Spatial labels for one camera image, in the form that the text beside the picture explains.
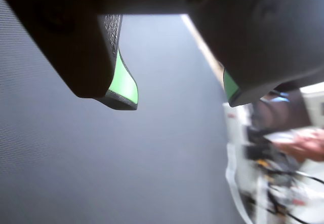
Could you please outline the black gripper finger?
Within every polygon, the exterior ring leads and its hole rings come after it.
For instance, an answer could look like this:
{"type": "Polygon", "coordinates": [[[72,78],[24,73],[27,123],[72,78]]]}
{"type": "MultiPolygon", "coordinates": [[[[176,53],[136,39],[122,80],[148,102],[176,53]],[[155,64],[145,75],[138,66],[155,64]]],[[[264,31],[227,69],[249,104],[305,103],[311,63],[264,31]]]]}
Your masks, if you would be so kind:
{"type": "Polygon", "coordinates": [[[323,0],[204,0],[189,15],[238,86],[232,107],[323,81],[323,0]]]}

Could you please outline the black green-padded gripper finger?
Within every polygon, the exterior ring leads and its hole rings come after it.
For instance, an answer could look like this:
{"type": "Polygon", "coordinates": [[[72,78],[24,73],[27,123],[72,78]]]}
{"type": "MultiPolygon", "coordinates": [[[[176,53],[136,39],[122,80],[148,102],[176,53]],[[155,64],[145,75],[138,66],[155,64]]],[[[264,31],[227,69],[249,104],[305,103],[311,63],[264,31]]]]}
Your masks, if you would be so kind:
{"type": "Polygon", "coordinates": [[[122,15],[100,14],[96,0],[6,1],[77,97],[137,109],[137,84],[118,47],[122,15]]]}

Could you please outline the person's hand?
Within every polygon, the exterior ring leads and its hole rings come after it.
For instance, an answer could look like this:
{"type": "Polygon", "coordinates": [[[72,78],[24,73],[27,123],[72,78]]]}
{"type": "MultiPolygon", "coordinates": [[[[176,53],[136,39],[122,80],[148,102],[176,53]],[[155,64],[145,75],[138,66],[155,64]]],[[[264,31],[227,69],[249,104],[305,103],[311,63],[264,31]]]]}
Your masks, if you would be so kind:
{"type": "Polygon", "coordinates": [[[278,139],[273,144],[298,162],[312,160],[323,162],[323,129],[298,131],[292,139],[278,139]]]}

